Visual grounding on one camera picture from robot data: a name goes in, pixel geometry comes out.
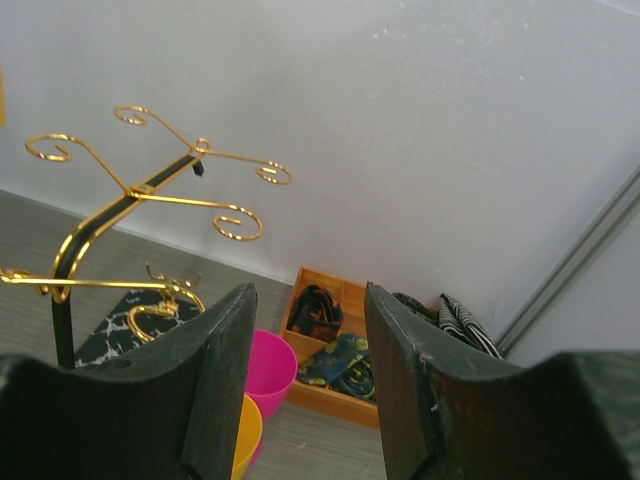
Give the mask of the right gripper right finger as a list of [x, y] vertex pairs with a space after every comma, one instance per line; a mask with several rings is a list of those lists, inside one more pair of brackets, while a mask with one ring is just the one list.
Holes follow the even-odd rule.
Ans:
[[639, 355], [560, 352], [522, 368], [366, 287], [390, 479], [635, 479]]

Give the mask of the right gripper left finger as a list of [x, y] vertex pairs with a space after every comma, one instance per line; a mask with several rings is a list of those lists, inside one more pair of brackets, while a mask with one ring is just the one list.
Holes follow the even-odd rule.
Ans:
[[1, 359], [5, 479], [228, 479], [252, 332], [253, 284], [101, 364]]

